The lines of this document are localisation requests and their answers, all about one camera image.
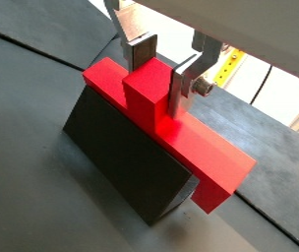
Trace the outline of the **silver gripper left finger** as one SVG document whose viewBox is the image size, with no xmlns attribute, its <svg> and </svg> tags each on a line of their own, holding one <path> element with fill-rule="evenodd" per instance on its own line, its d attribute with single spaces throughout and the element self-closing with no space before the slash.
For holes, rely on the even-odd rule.
<svg viewBox="0 0 299 252">
<path fill-rule="evenodd" d="M 128 71 L 133 72 L 156 56 L 157 35 L 149 32 L 145 8 L 133 0 L 104 0 L 112 18 Z"/>
</svg>

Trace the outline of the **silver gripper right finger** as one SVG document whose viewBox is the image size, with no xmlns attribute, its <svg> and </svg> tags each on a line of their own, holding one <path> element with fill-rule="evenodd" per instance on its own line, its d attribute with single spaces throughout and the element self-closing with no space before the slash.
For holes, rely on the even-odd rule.
<svg viewBox="0 0 299 252">
<path fill-rule="evenodd" d="M 191 48 L 196 53 L 170 73 L 168 114 L 172 118 L 187 112 L 195 95 L 208 96 L 213 84 L 201 75 L 217 62 L 223 43 L 200 31 L 193 31 Z"/>
</svg>

